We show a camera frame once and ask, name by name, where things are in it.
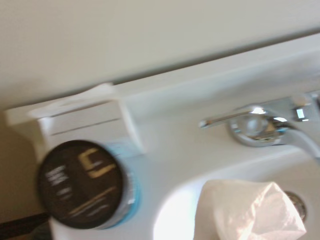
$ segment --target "chrome faucet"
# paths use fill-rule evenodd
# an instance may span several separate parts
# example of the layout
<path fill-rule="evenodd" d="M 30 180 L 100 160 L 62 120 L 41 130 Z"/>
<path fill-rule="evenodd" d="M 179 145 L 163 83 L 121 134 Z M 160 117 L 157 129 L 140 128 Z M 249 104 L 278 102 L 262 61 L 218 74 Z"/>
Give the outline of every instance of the chrome faucet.
<path fill-rule="evenodd" d="M 320 163 L 320 91 L 251 104 L 203 119 L 200 128 L 227 123 L 231 135 L 251 147 L 293 145 Z"/>

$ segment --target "drain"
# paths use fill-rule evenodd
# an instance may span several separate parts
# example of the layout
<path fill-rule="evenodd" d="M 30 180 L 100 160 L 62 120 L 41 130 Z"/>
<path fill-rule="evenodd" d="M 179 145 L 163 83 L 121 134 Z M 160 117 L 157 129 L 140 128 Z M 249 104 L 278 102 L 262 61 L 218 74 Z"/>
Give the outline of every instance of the drain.
<path fill-rule="evenodd" d="M 298 211 L 299 216 L 303 222 L 305 222 L 307 217 L 307 208 L 302 199 L 291 191 L 284 191 L 285 194 L 289 197 L 291 202 L 293 203 L 295 209 Z"/>

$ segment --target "white sink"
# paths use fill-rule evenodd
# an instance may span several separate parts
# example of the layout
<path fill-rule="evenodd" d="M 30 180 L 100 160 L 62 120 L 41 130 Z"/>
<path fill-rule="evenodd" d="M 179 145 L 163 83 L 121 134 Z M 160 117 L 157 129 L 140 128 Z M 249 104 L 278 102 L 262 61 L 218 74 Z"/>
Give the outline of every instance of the white sink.
<path fill-rule="evenodd" d="M 253 160 L 228 167 L 182 185 L 164 202 L 154 225 L 154 240 L 193 239 L 198 197 L 203 184 L 211 179 L 278 183 L 284 191 L 295 193 L 305 203 L 307 234 L 301 240 L 319 239 L 320 167 L 299 151 L 273 160 Z"/>
<path fill-rule="evenodd" d="M 146 153 L 123 159 L 141 187 L 129 221 L 105 230 L 79 230 L 51 220 L 55 240 L 192 240 L 198 198 L 210 179 L 275 181 L 305 203 L 307 234 L 320 236 L 320 166 L 292 146 L 248 147 L 222 125 L 199 129 L 203 118 L 319 90 L 320 34 L 116 85 Z M 6 111 L 8 125 L 48 146 L 28 114 L 48 102 Z"/>

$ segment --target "beige wall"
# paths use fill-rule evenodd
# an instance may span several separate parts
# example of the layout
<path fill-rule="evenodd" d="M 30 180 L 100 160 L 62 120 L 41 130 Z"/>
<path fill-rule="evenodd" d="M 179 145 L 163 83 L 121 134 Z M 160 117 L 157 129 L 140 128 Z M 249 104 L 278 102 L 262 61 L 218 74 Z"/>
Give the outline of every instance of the beige wall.
<path fill-rule="evenodd" d="M 320 29 L 318 0 L 2 0 L 0 109 Z M 0 222 L 40 211 L 28 142 L 0 119 Z"/>

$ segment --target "black jar lid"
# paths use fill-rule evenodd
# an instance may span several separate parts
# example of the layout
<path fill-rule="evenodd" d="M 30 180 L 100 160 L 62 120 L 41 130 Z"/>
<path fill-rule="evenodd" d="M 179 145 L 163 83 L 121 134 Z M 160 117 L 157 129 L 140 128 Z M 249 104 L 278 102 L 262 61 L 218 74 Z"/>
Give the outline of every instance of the black jar lid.
<path fill-rule="evenodd" d="M 124 174 L 103 147 L 72 140 L 45 157 L 38 171 L 37 190 L 44 208 L 59 222 L 91 229 L 114 215 L 123 196 Z"/>

